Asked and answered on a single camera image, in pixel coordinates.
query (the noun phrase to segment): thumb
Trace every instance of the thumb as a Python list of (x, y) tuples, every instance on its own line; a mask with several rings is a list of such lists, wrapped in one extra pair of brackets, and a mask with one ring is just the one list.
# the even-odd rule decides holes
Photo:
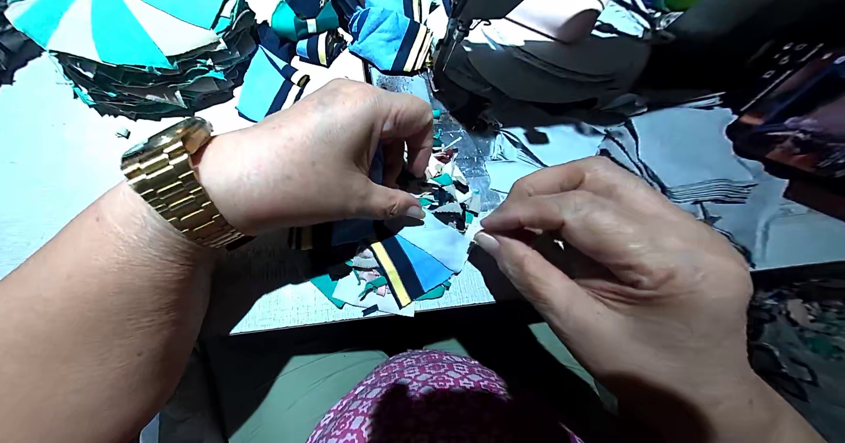
[(356, 218), (388, 220), (402, 215), (419, 220), (425, 218), (419, 201), (408, 192), (379, 186), (368, 178), (365, 178), (362, 188), (365, 194), (355, 213)]
[(475, 242), (553, 328), (572, 336), (590, 326), (600, 306), (590, 294), (542, 254), (509, 236), (478, 232)]

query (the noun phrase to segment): hand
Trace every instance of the hand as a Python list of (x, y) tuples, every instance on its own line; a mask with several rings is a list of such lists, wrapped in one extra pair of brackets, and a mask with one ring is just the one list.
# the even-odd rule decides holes
[(227, 221), (248, 235), (348, 218), (422, 218), (406, 192), (369, 180), (383, 144), (386, 186), (421, 176), (433, 144), (432, 112), (410, 94), (335, 80), (255, 126), (214, 137), (195, 156), (199, 181)]
[[(747, 359), (745, 261), (638, 177), (600, 157), (540, 170), (481, 225), (478, 243), (576, 358), (665, 436), (763, 441), (776, 426), (783, 401)], [(514, 238), (530, 231), (565, 241), (568, 274)]]

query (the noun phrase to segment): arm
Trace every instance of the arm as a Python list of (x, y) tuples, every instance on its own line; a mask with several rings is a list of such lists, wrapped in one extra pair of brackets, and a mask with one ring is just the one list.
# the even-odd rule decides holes
[[(428, 104), (411, 95), (333, 81), (256, 126), (215, 137), (194, 159), (217, 208), (247, 234), (414, 214), (417, 200), (367, 172), (381, 141), (386, 178), (398, 174), (404, 144), (409, 169), (423, 173), (431, 120)], [(137, 435), (182, 375), (215, 256), (124, 182), (0, 281), (4, 441)]]
[[(670, 441), (822, 441), (748, 363), (745, 260), (605, 158), (540, 170), (481, 222), (478, 243), (557, 336)], [(549, 263), (514, 232), (565, 242)]]

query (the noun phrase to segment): forearm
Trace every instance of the forearm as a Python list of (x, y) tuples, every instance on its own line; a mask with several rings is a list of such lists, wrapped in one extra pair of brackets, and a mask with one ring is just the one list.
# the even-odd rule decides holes
[(212, 257), (125, 182), (0, 281), (6, 441), (126, 441), (163, 405), (206, 311)]

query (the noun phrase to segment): gold metal watch band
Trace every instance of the gold metal watch band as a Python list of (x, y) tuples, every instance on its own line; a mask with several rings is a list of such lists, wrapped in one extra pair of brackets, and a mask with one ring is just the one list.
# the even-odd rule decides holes
[(192, 242), (217, 248), (242, 238), (199, 185), (184, 140), (175, 137), (159, 150), (154, 157), (142, 155), (123, 163), (129, 185)]

